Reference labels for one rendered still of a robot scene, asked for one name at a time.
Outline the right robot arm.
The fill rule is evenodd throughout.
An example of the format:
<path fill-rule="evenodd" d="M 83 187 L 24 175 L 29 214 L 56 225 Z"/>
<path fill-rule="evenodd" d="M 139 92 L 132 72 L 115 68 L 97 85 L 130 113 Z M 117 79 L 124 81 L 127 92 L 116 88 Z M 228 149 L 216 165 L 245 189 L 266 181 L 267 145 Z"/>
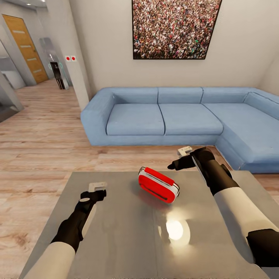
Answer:
<path fill-rule="evenodd" d="M 180 171 L 197 167 L 240 255 L 250 264 L 258 265 L 270 279 L 279 279 L 279 229 L 233 180 L 227 166 L 215 160 L 209 148 L 191 151 L 190 146 L 180 148 L 179 159 L 167 168 Z"/>

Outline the radio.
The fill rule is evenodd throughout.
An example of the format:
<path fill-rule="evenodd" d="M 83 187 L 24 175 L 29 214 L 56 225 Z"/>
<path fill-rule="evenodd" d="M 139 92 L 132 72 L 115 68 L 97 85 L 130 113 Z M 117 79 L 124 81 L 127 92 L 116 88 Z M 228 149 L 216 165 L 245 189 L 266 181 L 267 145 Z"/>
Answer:
<path fill-rule="evenodd" d="M 176 196 L 179 196 L 178 185 L 174 180 L 163 174 L 148 167 L 141 167 L 138 175 L 141 188 L 160 200 L 166 203 L 172 203 Z"/>

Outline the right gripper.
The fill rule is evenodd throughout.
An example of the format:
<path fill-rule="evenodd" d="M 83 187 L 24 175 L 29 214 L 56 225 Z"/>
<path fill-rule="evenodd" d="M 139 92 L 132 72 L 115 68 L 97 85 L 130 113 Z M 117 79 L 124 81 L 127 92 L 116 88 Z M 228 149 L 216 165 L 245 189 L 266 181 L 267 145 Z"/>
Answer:
<path fill-rule="evenodd" d="M 192 168 L 191 166 L 189 166 L 187 164 L 187 161 L 186 161 L 186 157 L 188 156 L 188 154 L 178 160 L 175 160 L 172 162 L 171 165 L 169 165 L 167 168 L 168 169 L 175 169 L 176 171 L 180 171 L 181 169 L 187 169 L 187 168 Z"/>

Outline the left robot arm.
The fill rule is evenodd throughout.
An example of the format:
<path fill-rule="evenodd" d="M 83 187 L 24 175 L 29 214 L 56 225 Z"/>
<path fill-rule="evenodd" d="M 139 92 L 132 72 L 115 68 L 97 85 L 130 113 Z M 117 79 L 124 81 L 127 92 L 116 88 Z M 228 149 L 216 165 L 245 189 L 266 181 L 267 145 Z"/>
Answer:
<path fill-rule="evenodd" d="M 89 191 L 81 193 L 71 216 L 64 220 L 55 238 L 23 279 L 66 279 L 74 256 L 96 213 L 96 202 L 107 196 L 107 183 L 90 183 Z"/>

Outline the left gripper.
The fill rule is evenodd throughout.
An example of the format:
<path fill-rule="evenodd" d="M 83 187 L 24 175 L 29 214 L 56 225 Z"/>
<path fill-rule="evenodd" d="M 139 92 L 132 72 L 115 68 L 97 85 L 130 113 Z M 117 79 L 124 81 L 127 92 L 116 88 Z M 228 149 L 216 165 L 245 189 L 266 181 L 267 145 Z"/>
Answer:
<path fill-rule="evenodd" d="M 107 193 L 106 190 L 97 190 L 95 192 L 90 192 L 90 193 L 88 191 L 85 191 L 82 193 L 82 198 L 88 195 L 93 195 L 96 198 L 96 202 L 97 202 L 97 201 L 103 201 L 104 197 L 107 196 Z"/>

